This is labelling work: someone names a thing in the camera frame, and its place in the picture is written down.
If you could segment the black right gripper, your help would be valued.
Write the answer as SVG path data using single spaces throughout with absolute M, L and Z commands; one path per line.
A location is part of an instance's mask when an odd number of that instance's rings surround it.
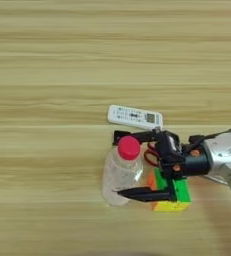
M 160 133 L 159 129 L 135 133 L 120 131 L 119 136 L 131 136 L 140 143 L 147 143 L 156 141 L 158 133 Z M 117 194 L 127 199 L 140 202 L 175 202 L 177 200 L 174 188 L 174 181 L 176 179 L 190 176 L 203 176 L 211 169 L 209 158 L 202 145 L 190 152 L 186 152 L 188 148 L 189 144 L 179 144 L 173 147 L 169 143 L 158 143 L 157 153 L 160 157 L 162 172 L 159 174 L 152 172 L 148 176 L 147 185 L 145 187 L 123 189 L 117 191 Z M 150 182 L 153 181 L 155 185 L 158 185 L 158 177 L 166 181 L 166 186 L 162 189 L 157 188 L 153 190 Z

